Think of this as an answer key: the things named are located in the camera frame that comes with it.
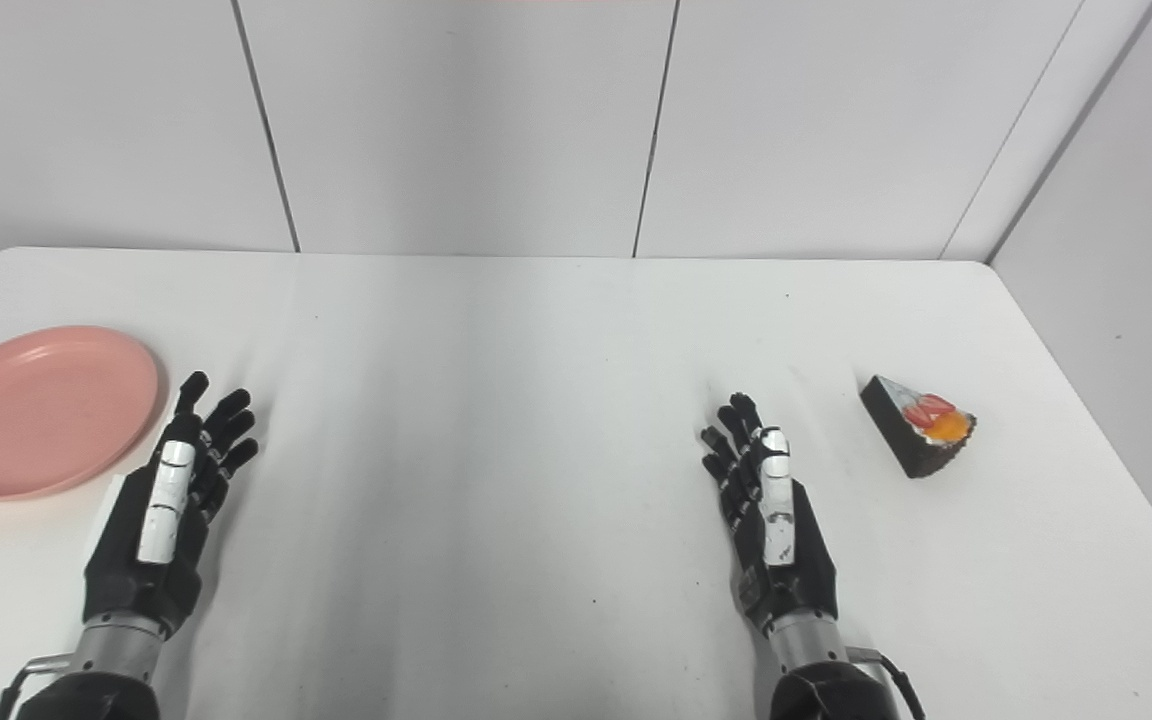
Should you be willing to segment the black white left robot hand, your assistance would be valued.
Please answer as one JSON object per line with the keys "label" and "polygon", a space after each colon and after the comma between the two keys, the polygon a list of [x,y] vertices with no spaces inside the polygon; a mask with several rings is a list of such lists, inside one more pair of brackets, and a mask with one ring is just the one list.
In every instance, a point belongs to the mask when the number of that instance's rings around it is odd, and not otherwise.
{"label": "black white left robot hand", "polygon": [[205,373],[185,379],[146,464],[126,475],[84,568],[84,623],[136,616],[168,638],[196,611],[211,521],[259,452],[251,393],[233,391],[200,416],[207,387]]}

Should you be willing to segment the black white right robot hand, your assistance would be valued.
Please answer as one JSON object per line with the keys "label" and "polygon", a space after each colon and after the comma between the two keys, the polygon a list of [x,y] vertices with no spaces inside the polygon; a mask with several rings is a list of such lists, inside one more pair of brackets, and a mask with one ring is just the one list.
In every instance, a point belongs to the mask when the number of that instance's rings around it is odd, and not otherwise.
{"label": "black white right robot hand", "polygon": [[794,614],[838,619],[836,566],[803,483],[791,473],[783,430],[761,420],[753,397],[733,393],[702,430],[702,465],[738,564],[736,598],[755,628]]}

